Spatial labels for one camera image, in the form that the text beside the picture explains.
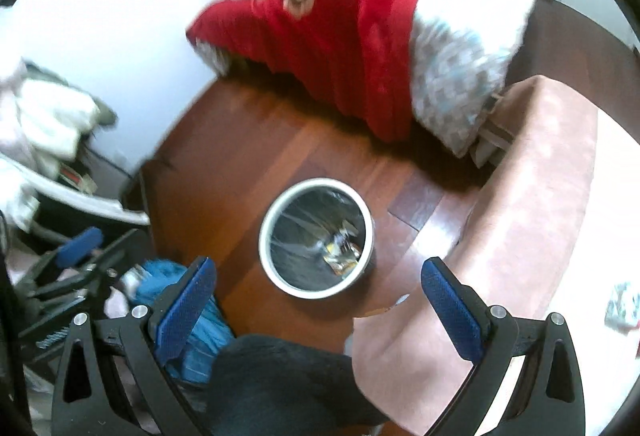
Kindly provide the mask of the white round trash bin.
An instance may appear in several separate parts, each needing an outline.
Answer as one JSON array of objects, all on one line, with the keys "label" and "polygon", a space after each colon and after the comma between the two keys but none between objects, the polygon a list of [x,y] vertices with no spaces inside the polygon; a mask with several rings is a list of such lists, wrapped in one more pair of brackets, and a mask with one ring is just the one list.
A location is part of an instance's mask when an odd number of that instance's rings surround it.
[{"label": "white round trash bin", "polygon": [[375,262],[370,208],[351,186],[317,177],[284,190],[265,214],[258,255],[269,280],[301,300],[324,300],[363,278]]}]

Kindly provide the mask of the white clothes pile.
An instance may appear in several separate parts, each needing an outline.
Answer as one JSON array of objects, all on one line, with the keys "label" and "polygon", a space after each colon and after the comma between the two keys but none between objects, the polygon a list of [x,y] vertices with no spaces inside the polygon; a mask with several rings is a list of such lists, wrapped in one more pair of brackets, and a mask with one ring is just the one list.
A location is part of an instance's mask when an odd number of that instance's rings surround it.
[{"label": "white clothes pile", "polygon": [[88,92],[21,58],[1,63],[1,213],[32,231],[38,182],[92,196],[98,186],[78,162],[84,140],[117,114]]}]

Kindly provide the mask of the red blanket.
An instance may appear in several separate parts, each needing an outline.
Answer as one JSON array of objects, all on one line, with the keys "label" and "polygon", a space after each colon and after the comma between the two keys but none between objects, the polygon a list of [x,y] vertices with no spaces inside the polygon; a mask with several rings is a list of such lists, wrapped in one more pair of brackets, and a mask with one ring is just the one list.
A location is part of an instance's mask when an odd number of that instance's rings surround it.
[{"label": "red blanket", "polygon": [[385,142],[413,121],[409,40],[418,0],[312,0],[300,17],[285,0],[218,0],[186,30],[209,46],[291,73],[308,94],[360,118]]}]

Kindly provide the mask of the checkered bed mattress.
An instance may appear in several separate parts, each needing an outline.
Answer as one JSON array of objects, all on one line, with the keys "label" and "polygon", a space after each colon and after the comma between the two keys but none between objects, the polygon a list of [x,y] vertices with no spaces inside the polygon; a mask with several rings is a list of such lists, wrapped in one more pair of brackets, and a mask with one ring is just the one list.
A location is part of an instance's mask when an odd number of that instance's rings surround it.
[{"label": "checkered bed mattress", "polygon": [[[300,17],[311,3],[285,0],[285,7]],[[418,0],[409,40],[411,126],[421,124],[452,154],[464,156],[503,92],[534,3]],[[209,46],[193,48],[218,75],[245,59]]]}]

